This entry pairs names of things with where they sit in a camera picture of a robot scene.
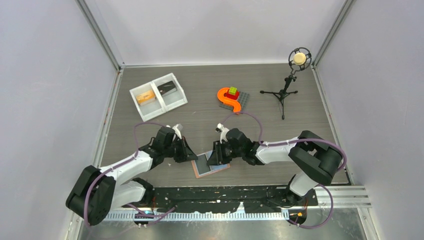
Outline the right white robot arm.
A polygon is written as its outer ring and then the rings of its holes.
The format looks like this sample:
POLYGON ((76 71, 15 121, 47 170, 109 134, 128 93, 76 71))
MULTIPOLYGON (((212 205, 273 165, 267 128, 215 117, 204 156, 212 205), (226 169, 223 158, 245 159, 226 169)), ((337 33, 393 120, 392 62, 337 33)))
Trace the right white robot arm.
POLYGON ((241 158, 252 166, 293 162, 301 172, 294 175, 285 190, 291 205, 299 205, 306 194, 318 185, 329 185, 338 172, 344 156, 336 145, 309 130, 285 141, 252 141, 237 128, 226 130, 213 142, 207 165, 219 166, 241 158))

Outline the pink leather card holder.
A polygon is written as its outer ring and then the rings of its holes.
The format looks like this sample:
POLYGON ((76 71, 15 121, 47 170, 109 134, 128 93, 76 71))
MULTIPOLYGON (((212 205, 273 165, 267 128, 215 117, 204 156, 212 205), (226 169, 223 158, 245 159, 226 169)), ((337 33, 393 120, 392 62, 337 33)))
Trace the pink leather card holder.
POLYGON ((231 167, 230 164, 211 166, 207 165, 207 161, 211 155, 212 150, 199 154, 196 160, 191 161, 193 171, 197 179, 229 169, 231 167))

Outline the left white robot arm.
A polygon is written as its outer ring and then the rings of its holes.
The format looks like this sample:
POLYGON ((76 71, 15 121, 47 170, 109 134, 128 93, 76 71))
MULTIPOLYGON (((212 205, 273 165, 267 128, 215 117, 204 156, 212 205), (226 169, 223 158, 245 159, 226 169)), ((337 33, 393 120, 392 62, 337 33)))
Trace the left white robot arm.
POLYGON ((91 226, 101 223, 111 210, 127 204, 148 207, 154 199, 154 188, 139 178, 139 174, 154 169, 166 158, 177 163, 198 158, 182 135, 182 129, 181 124, 161 126, 148 144, 137 147, 130 156, 101 168, 85 167, 65 206, 91 226))

